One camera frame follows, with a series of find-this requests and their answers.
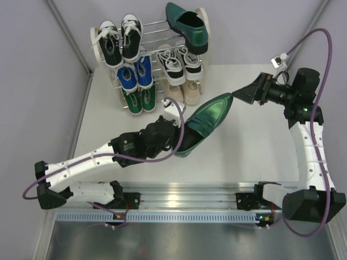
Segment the white tabletop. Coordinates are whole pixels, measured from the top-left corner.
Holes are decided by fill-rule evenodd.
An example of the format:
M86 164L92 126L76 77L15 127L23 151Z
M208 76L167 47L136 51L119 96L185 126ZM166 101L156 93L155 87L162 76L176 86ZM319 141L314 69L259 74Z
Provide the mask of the white tabletop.
M206 70L205 94L209 99L244 87L260 72L274 73L270 64L213 65ZM197 106L187 106L187 119ZM240 183L298 181L294 143L282 106L248 105L234 99L222 125L186 158L171 157L156 164L138 164L113 172L101 172L99 181L144 183ZM115 90L102 71L94 73L75 156L80 156L125 132L139 131L162 113L132 116L119 109Z

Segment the green loafer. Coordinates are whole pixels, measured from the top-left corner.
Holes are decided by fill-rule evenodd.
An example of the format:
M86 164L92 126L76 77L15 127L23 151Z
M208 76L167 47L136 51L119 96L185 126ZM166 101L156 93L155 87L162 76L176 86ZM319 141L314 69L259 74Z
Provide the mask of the green loafer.
M231 93L225 93L215 97L199 107L184 124L184 137L181 146L175 153L176 156L184 158L205 140L226 118L233 103ZM171 144L175 148L177 138Z
M177 4L168 3L166 5L166 19L171 30L185 38L185 45L191 53L199 55L207 51L207 29L197 13L186 11Z

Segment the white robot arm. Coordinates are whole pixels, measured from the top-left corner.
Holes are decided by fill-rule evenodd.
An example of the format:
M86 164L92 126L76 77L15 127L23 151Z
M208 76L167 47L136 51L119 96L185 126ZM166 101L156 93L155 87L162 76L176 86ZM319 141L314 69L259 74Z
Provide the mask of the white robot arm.
M185 105L178 103L182 114ZM117 181L98 183L100 172L117 171L126 166L141 163L124 158L131 156L139 160L156 157L170 146L170 141L177 135L175 128L181 127L181 119L176 106L164 102L164 113L155 123L149 124L139 132L123 133L110 142L71 160L57 164L44 161L35 164L36 179L43 179L37 187L37 198L42 209L53 209L66 202L95 202L106 205L124 200L123 188ZM94 177L94 183L83 182Z
M320 154L322 155L323 164L327 170L324 146L322 140L323 125L314 122L314 132L316 134L317 146L319 147ZM314 150L314 144L311 139L310 133L310 122L301 124L300 122L295 123L290 129L292 134L298 160L299 169L299 183L298 190L309 190L315 187L318 191L325 191L324 179L322 171L319 167L319 160L317 158L316 152ZM335 190L334 183L332 182L329 172L327 173L329 179L330 189ZM266 184L263 189L263 198L270 202L273 202L278 207L282 208L282 202L288 193L293 192L288 190L283 186L276 184Z
M280 84L277 79L287 68L286 58L287 55L279 55L272 60L277 69L275 76L260 73L253 83L233 92L235 98L250 104L258 101L260 105L264 105L270 101L283 105L284 117L288 121L296 147L299 169L298 189L293 191L276 183L259 182L254 187L252 198L258 203L263 201L275 204L282 209L286 219L320 223L323 219L327 195L324 175L320 167L323 164L327 171L322 140L324 120L320 107L317 107L313 118L316 145L313 143L310 129L313 100L319 85L319 73L313 69L301 68L292 85L288 82ZM321 161L318 160L316 147L322 157ZM328 222L344 207L346 197L344 193L336 192L329 173L327 180L331 197Z

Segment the blue sneaker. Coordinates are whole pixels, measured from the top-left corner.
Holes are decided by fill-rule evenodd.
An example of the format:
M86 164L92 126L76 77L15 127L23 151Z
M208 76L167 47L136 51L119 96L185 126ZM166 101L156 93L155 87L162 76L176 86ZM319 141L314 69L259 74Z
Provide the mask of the blue sneaker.
M130 64L124 64L117 71L117 77L125 92L135 92L137 90L137 80L135 72Z
M141 89L149 89L153 85L151 56L143 56L135 62L137 80Z

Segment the shoelace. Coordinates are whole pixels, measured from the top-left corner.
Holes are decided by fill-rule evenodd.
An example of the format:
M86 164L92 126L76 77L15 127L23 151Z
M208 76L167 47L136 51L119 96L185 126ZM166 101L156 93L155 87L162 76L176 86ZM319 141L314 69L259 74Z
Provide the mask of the shoelace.
M98 34L98 36L95 38L95 41L93 42L92 48L94 45L98 43L98 41L101 38L106 38L108 35L113 35L117 40L120 39L119 33L113 29L113 27L109 26L107 28L102 28L101 33Z
M160 55L165 59L165 64L168 69L180 69L181 64L178 58L175 57L174 50L166 50Z
M190 63L192 65L198 65L199 64L198 56L193 54L193 53L190 53L186 46L179 47L178 49L183 54L185 54L185 61L186 61L186 63Z
M135 21L124 20L121 26L124 27L124 37L128 36L131 30L135 30L141 35L140 30L136 27Z

